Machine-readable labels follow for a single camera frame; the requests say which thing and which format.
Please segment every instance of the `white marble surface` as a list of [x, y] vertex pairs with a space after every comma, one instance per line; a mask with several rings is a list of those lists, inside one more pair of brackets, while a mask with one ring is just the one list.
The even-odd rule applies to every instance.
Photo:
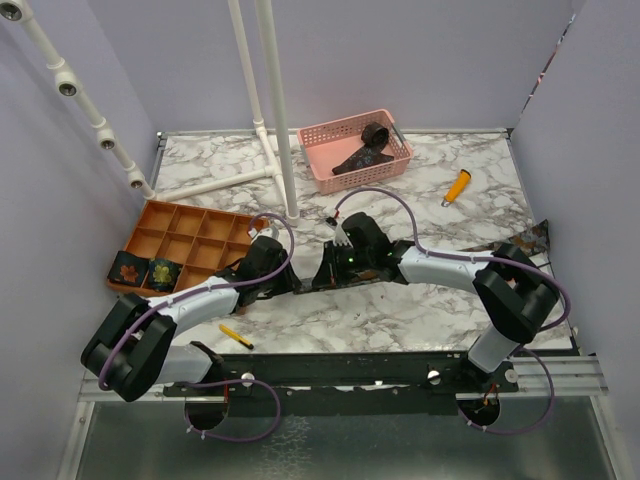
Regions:
[[[324, 218], [345, 192], [317, 193], [295, 136], [291, 137], [301, 222], [295, 228], [292, 260], [300, 278], [313, 277], [322, 242], [332, 237]], [[501, 134], [407, 135], [414, 158], [404, 175], [376, 185], [399, 193], [413, 208], [421, 243], [460, 249], [507, 238], [532, 223], [522, 188]], [[263, 166], [254, 136], [177, 135], [167, 140], [157, 182], [160, 192], [224, 178]], [[448, 208], [440, 206], [461, 168], [472, 181]], [[283, 213], [273, 181], [262, 179], [198, 195], [178, 203], [233, 212]], [[394, 240], [409, 238], [406, 213], [393, 199], [375, 193], [352, 197], [341, 216], [365, 211]], [[282, 230], [285, 247], [289, 242]], [[545, 257], [535, 259], [537, 264]], [[550, 318], [557, 318], [559, 305]], [[176, 339], [199, 340], [220, 353], [247, 350], [218, 330], [224, 323], [246, 336], [256, 353], [380, 352], [467, 349], [489, 319], [477, 296], [435, 285], [378, 283], [334, 292], [283, 295], [257, 302], [245, 315], [217, 318]], [[569, 348], [566, 325], [544, 332], [535, 348]]]

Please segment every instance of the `plastic basket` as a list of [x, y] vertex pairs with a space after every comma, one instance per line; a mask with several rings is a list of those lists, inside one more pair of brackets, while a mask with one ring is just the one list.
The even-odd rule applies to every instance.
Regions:
[[[334, 175], [331, 169], [362, 146], [360, 135], [371, 122], [378, 122], [389, 129], [389, 144], [382, 152], [393, 155], [394, 160]], [[298, 141], [322, 195], [401, 175], [413, 156], [413, 150], [396, 127], [393, 117], [384, 109], [301, 128]]]

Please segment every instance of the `yellow marker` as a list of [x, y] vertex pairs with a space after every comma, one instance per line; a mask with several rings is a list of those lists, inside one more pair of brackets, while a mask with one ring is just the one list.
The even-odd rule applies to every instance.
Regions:
[[247, 340], [246, 338], [243, 338], [240, 335], [238, 335], [233, 330], [230, 330], [229, 328], [227, 328], [224, 325], [220, 324], [220, 331], [222, 333], [224, 333], [225, 335], [229, 335], [236, 342], [241, 343], [242, 345], [247, 347], [249, 350], [253, 350], [253, 344], [249, 340]]
[[471, 174], [466, 170], [460, 170], [460, 176], [456, 180], [456, 183], [454, 183], [453, 186], [449, 189], [449, 192], [447, 192], [447, 194], [444, 196], [442, 206], [448, 207], [449, 205], [451, 205], [453, 201], [458, 197], [458, 195], [462, 193], [462, 190], [464, 190], [464, 187], [467, 186], [469, 180], [471, 180]]

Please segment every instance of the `purple wall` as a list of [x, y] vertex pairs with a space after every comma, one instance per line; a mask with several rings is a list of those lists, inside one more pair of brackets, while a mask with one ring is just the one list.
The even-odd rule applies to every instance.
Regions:
[[[84, 0], [33, 8], [148, 174], [154, 126], [91, 9]], [[80, 352], [115, 298], [103, 279], [142, 199], [4, 19], [0, 84], [0, 476], [46, 480], [69, 434]]]
[[549, 218], [554, 272], [575, 299], [640, 473], [640, 3], [591, 0], [518, 124], [533, 211]]
[[[252, 127], [227, 2], [88, 1], [160, 129]], [[253, 2], [242, 4], [273, 126]], [[384, 107], [404, 127], [515, 126], [571, 4], [274, 0], [289, 124]]]

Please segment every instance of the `wooden organizer box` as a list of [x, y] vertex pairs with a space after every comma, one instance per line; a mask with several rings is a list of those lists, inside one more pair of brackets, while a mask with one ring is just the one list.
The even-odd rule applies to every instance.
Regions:
[[[129, 237], [124, 250], [142, 258], [167, 258], [183, 265], [173, 292], [204, 282], [211, 275], [242, 258], [249, 251], [250, 215], [149, 201]], [[264, 219], [255, 222], [260, 230]], [[141, 287], [107, 280], [118, 292], [134, 292], [143, 297], [167, 295], [149, 288], [147, 273]]]

